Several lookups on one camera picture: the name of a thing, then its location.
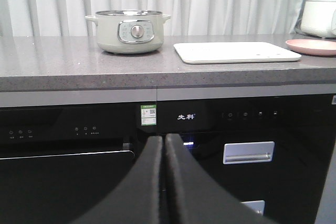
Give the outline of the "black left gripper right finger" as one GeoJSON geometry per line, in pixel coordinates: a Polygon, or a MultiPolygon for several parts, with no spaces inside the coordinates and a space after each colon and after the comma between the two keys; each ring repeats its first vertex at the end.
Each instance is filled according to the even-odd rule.
{"type": "Polygon", "coordinates": [[[243,205],[203,170],[178,134],[165,137],[165,178],[171,223],[272,223],[243,205]]]}

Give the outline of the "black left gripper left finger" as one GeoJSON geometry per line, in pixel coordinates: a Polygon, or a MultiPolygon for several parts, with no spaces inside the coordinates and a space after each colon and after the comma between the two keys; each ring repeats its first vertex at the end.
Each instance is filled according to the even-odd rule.
{"type": "Polygon", "coordinates": [[[149,137],[125,178],[73,223],[160,223],[162,149],[162,137],[149,137]]]}

